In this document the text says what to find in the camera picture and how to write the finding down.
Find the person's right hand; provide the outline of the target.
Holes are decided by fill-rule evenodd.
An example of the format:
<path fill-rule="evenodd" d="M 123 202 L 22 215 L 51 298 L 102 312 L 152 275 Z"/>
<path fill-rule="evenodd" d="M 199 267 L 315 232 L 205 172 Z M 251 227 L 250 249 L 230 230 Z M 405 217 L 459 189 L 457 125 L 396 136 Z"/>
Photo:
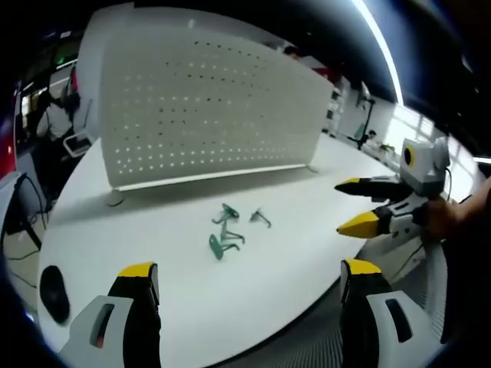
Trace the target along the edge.
<path fill-rule="evenodd" d="M 473 217 L 471 199 L 455 204 L 444 199 L 427 203 L 425 230 L 434 238 L 445 239 L 464 230 Z"/>

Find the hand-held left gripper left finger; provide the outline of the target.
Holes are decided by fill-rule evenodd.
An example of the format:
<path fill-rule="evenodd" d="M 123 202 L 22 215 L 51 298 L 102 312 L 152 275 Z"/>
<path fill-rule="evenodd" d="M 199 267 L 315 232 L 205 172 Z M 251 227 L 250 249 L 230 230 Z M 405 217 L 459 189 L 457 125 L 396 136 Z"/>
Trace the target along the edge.
<path fill-rule="evenodd" d="M 160 367 L 159 306 L 157 264 L 126 267 L 72 320 L 60 359 L 68 367 Z"/>

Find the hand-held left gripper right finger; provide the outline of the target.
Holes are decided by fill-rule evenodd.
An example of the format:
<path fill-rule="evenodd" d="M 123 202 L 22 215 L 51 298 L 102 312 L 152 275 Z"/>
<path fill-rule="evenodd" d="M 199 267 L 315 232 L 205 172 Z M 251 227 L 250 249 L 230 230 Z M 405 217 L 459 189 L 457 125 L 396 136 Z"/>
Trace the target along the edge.
<path fill-rule="evenodd" d="M 377 265 L 342 260 L 340 286 L 343 367 L 425 367 L 441 350 L 428 314 Z"/>

